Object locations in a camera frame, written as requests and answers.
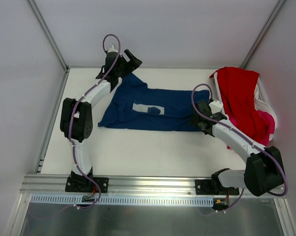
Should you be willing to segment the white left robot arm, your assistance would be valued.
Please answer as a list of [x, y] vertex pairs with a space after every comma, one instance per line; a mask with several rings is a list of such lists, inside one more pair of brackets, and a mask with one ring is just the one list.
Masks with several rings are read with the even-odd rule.
[[108, 178], [94, 177], [86, 140], [93, 130], [92, 110], [118, 85], [119, 78], [132, 73], [143, 63], [128, 49], [124, 58], [115, 49], [106, 52], [105, 64], [95, 78], [95, 84], [80, 98], [66, 98], [62, 103], [60, 130], [68, 139], [73, 156], [73, 168], [67, 178], [66, 192], [106, 193]]

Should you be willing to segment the blue t shirt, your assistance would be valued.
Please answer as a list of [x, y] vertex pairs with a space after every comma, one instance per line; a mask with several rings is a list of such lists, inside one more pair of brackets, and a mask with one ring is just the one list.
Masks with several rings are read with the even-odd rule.
[[190, 121], [191, 99], [208, 101], [209, 91], [149, 88], [134, 74], [122, 79], [98, 127], [148, 131], [197, 132]]

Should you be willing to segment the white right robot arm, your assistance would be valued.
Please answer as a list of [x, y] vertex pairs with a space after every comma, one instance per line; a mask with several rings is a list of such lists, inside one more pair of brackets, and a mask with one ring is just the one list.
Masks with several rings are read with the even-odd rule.
[[265, 193], [278, 197], [287, 194], [288, 183], [279, 149], [255, 142], [237, 129], [226, 115], [213, 113], [204, 100], [192, 102], [192, 107], [192, 123], [206, 135], [222, 140], [245, 163], [243, 170], [226, 168], [214, 173], [210, 187], [215, 194], [223, 194], [228, 187], [247, 189], [257, 197]]

